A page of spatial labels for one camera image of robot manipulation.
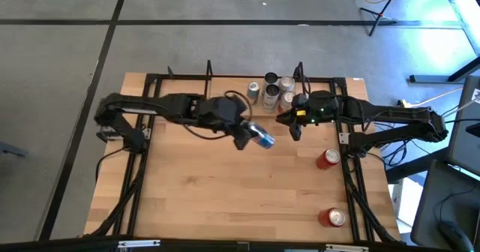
tin can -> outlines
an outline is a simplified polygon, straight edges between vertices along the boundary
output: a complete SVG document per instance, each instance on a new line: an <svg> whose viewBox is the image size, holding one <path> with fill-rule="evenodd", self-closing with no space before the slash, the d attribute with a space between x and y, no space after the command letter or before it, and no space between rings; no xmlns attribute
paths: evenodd
<svg viewBox="0 0 480 252"><path fill-rule="evenodd" d="M279 94L280 89L274 84L270 84L265 88L265 95L263 95L263 109L266 113L273 112Z"/></svg>
<svg viewBox="0 0 480 252"><path fill-rule="evenodd" d="M345 224L346 216L339 208L330 208L318 214L318 221L325 227L342 227Z"/></svg>
<svg viewBox="0 0 480 252"><path fill-rule="evenodd" d="M292 108L292 101L294 96L295 93L293 91L287 91L282 95L282 98L280 99L280 104L278 105L279 113L290 110Z"/></svg>
<svg viewBox="0 0 480 252"><path fill-rule="evenodd" d="M248 129L258 134L258 136L255 136L254 138L252 138L252 140L256 144L262 146L264 149L270 149L275 144L275 138L273 136L270 136L270 134L265 129L260 127L254 121L248 122Z"/></svg>
<svg viewBox="0 0 480 252"><path fill-rule="evenodd" d="M316 167L326 170L340 162L340 153L334 149L328 149L316 159Z"/></svg>
<svg viewBox="0 0 480 252"><path fill-rule="evenodd" d="M273 84L273 85L276 85L276 86L278 85L278 76L277 76L276 73L268 72L263 77L262 97L263 97L263 95L265 95L265 90L266 90L267 86L269 86L270 84Z"/></svg>
<svg viewBox="0 0 480 252"><path fill-rule="evenodd" d="M281 99L284 93L293 92L293 89L295 88L295 80L292 77L284 76L280 79L278 88L280 88L280 96L278 98Z"/></svg>
<svg viewBox="0 0 480 252"><path fill-rule="evenodd" d="M250 82L247 87L247 98L251 105L255 105L258 101L258 94L260 93L260 84L258 82Z"/></svg>

concrete floor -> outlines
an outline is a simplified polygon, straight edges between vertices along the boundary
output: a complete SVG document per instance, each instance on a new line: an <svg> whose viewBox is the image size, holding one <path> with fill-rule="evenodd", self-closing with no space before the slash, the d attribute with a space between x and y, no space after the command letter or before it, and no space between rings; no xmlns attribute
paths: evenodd
<svg viewBox="0 0 480 252"><path fill-rule="evenodd" d="M1 18L109 19L117 0L0 0ZM371 20L359 0L125 0L121 19ZM399 20L457 20L448 0L394 0ZM0 242L36 238L106 26L0 26L0 141L27 149L0 156ZM448 75L476 57L461 29L334 26L119 26L94 98L117 92L127 72L288 75L299 61L312 77L363 77L370 101L423 101L452 85L412 85L410 74ZM429 105L443 113L460 92ZM92 108L52 234L83 232L104 153ZM448 141L429 145L429 151ZM408 159L423 155L409 146Z"/></svg>

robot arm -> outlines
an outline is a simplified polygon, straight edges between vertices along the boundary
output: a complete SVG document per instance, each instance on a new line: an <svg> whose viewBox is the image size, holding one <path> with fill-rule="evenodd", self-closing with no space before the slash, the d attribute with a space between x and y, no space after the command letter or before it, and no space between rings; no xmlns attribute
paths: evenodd
<svg viewBox="0 0 480 252"><path fill-rule="evenodd" d="M348 145L351 155L360 157L364 157L372 147L386 143L411 139L438 143L448 135L442 116L430 108L374 106L365 100L335 96L328 91L314 91L308 99L303 94L297 94L293 98L292 109L277 116L277 122L289 126L294 140L300 140L301 126L337 120L362 127L365 122L373 121L406 124L370 134L341 133L340 142Z"/></svg>
<svg viewBox="0 0 480 252"><path fill-rule="evenodd" d="M110 127L124 140L124 147L134 153L145 148L145 136L131 127L122 113L162 116L179 125L224 132L234 138L235 147L242 150L249 139L258 133L251 129L249 120L241 117L247 109L242 100L233 96L205 100L198 94L168 94L163 97L135 97L113 93L101 100L94 120Z"/></svg>

wooden table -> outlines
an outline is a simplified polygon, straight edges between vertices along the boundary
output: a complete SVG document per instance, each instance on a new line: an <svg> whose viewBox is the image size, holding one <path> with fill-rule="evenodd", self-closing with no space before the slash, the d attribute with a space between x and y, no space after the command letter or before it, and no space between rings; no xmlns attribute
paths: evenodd
<svg viewBox="0 0 480 252"><path fill-rule="evenodd" d="M127 73L121 93L141 95L146 75ZM210 97L226 90L246 92L247 84L261 79L213 78ZM347 79L349 95L367 100L363 79ZM176 92L203 94L203 80L163 80L160 96ZM312 90L329 90L313 83ZM297 83L296 91L301 88ZM294 142L288 127L275 122L276 112L253 107L253 120L277 142L269 150L254 142L236 150L233 138L213 142L199 139L182 126L155 118L135 236L172 239L250 240L276 242L351 242L350 220L339 228L324 227L317 214L338 207L348 216L341 166L320 170L316 158L326 149L338 149L334 123L303 127ZM134 125L135 115L126 115ZM194 129L213 136L211 131ZM122 142L109 142L106 153ZM103 161L85 233L97 229L119 199L128 153ZM395 238L399 233L383 164L378 158L361 160L367 198L382 225ZM122 232L128 221L124 215ZM365 227L357 206L358 227Z"/></svg>

blue can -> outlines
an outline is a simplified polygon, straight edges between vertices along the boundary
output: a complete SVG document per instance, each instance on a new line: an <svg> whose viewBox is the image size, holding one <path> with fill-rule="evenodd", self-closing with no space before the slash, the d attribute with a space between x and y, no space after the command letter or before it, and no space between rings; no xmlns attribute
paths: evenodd
<svg viewBox="0 0 480 252"><path fill-rule="evenodd" d="M275 138L254 121L248 122L248 129L258 134L258 136L255 136L252 140L264 149L270 149L275 144Z"/></svg>

